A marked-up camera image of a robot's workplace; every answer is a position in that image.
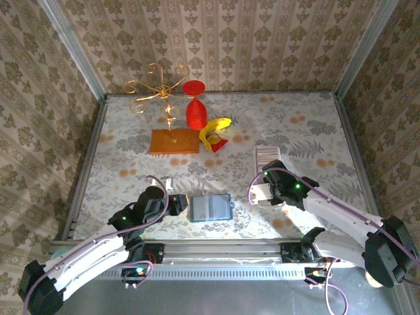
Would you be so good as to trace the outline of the teal card holder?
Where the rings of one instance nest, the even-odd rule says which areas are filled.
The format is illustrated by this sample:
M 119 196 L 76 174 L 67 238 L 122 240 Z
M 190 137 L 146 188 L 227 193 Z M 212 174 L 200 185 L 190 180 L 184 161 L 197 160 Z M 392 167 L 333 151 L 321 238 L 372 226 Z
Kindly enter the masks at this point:
M 192 196 L 190 198 L 190 221 L 210 222 L 233 219 L 234 202 L 230 194 Z

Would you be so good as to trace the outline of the white ribbed rack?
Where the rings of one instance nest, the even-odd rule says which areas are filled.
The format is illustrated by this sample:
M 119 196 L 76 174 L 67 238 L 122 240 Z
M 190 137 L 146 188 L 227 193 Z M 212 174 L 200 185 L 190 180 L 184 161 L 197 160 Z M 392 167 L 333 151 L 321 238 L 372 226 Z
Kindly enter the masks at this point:
M 254 151 L 255 174 L 257 175 L 263 167 L 273 160 L 281 159 L 281 151 L 277 146 L 257 145 Z

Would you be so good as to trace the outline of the small circuit board with LED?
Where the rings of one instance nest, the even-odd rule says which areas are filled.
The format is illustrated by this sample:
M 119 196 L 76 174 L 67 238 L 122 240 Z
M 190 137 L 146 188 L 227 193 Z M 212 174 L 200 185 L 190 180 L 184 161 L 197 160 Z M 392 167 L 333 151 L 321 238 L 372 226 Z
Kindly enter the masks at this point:
M 143 284 L 152 272 L 150 266 L 137 266 L 124 268 L 121 271 L 122 282 L 125 289 L 136 289 Z
M 327 280 L 327 270 L 325 268 L 304 268 L 304 282 L 310 287 L 323 288 Z

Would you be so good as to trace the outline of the slotted metal strip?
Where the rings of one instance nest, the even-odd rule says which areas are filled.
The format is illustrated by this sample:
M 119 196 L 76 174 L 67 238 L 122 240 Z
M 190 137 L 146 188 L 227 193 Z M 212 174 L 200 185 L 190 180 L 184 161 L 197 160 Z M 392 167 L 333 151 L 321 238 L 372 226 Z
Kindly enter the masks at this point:
M 225 266 L 173 267 L 156 266 L 149 280 L 304 280 L 303 266 Z

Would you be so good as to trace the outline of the floral tablecloth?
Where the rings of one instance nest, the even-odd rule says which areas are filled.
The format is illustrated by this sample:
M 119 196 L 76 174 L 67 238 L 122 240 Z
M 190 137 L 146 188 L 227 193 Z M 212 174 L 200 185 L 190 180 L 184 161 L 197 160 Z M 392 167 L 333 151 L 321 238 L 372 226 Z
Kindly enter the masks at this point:
M 201 99 L 210 118 L 231 119 L 220 132 L 227 144 L 218 152 L 201 148 L 197 154 L 160 156 L 149 149 L 152 131 L 166 126 L 161 101 L 148 101 L 139 113 L 130 111 L 129 96 L 107 99 L 72 228 L 74 239 L 92 236 L 116 211 L 137 200 L 148 185 L 148 175 L 171 177 L 176 194 L 230 194 L 234 202 L 230 220 L 192 222 L 185 211 L 147 228 L 143 236 L 148 239 L 287 238 L 302 236 L 315 226 L 335 231 L 326 220 L 295 207 L 249 204 L 247 187 L 255 176 L 257 146 L 279 148 L 290 171 L 369 211 L 331 93 L 205 93 Z

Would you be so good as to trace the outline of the yellow banana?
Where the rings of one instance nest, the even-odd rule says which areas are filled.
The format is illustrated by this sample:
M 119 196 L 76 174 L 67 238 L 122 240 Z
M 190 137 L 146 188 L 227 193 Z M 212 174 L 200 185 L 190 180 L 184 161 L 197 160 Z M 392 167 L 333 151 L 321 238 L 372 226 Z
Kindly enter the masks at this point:
M 232 123 L 232 120 L 227 117 L 215 118 L 210 120 L 207 125 L 199 132 L 199 139 L 206 150 L 211 150 L 211 143 L 207 140 L 207 136 L 211 133 L 227 128 Z

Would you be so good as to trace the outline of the red goblet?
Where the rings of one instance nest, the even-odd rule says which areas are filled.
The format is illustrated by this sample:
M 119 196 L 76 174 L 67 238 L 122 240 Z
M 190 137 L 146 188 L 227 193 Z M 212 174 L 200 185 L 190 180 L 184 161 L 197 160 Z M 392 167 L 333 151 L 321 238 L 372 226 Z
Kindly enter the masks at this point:
M 190 80 L 183 85 L 183 92 L 192 99 L 186 107 L 186 124 L 193 130 L 201 130 L 207 125 L 207 109 L 198 96 L 205 92 L 205 84 L 199 80 Z

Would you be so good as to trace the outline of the grey metal plate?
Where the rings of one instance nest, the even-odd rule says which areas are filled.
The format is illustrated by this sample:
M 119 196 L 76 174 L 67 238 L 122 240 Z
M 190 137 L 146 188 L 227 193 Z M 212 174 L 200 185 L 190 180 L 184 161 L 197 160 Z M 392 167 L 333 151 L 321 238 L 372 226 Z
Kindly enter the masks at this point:
M 392 289 L 374 289 L 357 272 L 335 274 L 349 302 L 348 315 L 403 315 Z M 294 281 L 153 281 L 124 289 L 95 280 L 76 292 L 57 315 L 329 315 L 323 289 Z

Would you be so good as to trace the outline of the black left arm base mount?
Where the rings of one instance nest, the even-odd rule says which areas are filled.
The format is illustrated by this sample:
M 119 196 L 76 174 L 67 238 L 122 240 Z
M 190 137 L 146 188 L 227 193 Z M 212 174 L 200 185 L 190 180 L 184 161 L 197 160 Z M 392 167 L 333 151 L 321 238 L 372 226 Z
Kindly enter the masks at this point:
M 163 243 L 140 243 L 130 250 L 127 261 L 150 261 L 153 264 L 161 264 L 164 252 L 165 245 Z

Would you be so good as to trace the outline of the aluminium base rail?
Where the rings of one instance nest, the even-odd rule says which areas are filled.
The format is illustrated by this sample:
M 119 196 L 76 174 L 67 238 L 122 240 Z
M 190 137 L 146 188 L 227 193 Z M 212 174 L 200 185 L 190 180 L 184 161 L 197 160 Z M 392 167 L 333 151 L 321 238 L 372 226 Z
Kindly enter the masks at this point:
M 224 265 L 277 265 L 281 264 L 280 244 L 285 242 L 310 243 L 293 238 L 243 239 L 243 240 L 146 240 L 145 243 L 163 243 L 165 245 L 164 264 L 219 264 Z M 322 255 L 338 258 L 341 266 L 363 267 L 364 250 L 355 241 L 346 237 L 319 236 L 312 243 Z M 321 263 L 296 263 L 307 266 L 322 266 Z

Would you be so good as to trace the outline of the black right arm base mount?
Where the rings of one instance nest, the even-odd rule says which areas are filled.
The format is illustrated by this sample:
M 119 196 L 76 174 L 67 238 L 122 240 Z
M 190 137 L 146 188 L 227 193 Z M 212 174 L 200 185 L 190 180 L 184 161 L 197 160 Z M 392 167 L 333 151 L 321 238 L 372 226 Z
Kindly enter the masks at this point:
M 281 243 L 280 254 L 283 263 L 326 263 L 334 259 L 322 255 L 312 244 L 301 242 Z

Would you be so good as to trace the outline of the aluminium table edge rail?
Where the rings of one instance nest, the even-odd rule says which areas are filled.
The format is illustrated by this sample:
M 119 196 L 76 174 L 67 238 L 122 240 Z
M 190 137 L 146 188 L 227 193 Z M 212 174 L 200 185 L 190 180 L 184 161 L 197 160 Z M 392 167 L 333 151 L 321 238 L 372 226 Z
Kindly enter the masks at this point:
M 73 193 L 72 202 L 69 207 L 68 216 L 66 223 L 64 225 L 62 234 L 60 236 L 61 241 L 66 241 L 72 235 L 74 231 L 74 226 L 77 223 L 79 218 L 79 212 L 83 203 L 83 198 L 85 196 L 85 191 L 89 181 L 91 168 L 96 154 L 96 148 L 99 143 L 99 139 L 102 132 L 102 126 L 106 117 L 106 112 L 108 109 L 107 96 L 104 97 L 99 103 L 98 113 L 94 121 L 93 130 L 89 140 L 89 145 L 86 150 L 85 157 L 83 158 L 83 165 L 81 167 L 81 172 L 77 180 L 77 185 Z
M 357 174 L 359 182 L 360 182 L 360 188 L 363 192 L 364 199 L 366 201 L 367 209 L 371 214 L 380 216 L 381 214 L 380 214 L 379 208 L 377 206 L 377 202 L 375 200 L 373 190 L 372 190 L 371 185 L 369 183 L 368 175 L 366 173 L 366 168 L 364 167 L 364 162 L 362 160 L 362 156 L 361 156 L 359 148 L 358 148 L 358 143 L 357 143 L 356 138 L 354 136 L 354 132 L 353 132 L 350 120 L 348 118 L 348 114 L 347 114 L 345 105 L 343 104 L 342 99 L 339 98 L 335 94 L 333 95 L 333 99 L 334 99 L 334 102 L 335 102 L 337 113 L 338 113 L 340 121 L 341 121 L 343 132 L 344 132 L 345 137 L 346 137 L 348 148 L 349 148 L 350 154 L 352 156 L 355 171 L 356 171 L 356 174 Z

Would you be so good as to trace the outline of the aluminium frame post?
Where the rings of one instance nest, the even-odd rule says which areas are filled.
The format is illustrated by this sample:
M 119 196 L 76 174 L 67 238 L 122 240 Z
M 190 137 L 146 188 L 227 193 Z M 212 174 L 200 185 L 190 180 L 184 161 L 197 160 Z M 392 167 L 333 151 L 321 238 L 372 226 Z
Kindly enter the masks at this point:
M 399 0 L 380 0 L 337 85 L 335 90 L 335 96 L 337 98 L 343 99 L 347 94 L 358 72 L 361 70 L 369 53 L 389 21 L 398 2 Z
M 81 72 L 84 80 L 88 84 L 91 92 L 97 100 L 106 98 L 106 91 L 96 75 L 93 65 L 87 58 L 82 45 L 79 43 L 76 32 L 68 19 L 65 17 L 58 0 L 37 0 L 44 10 L 47 18 L 57 31 L 57 34 L 68 50 L 77 69 Z

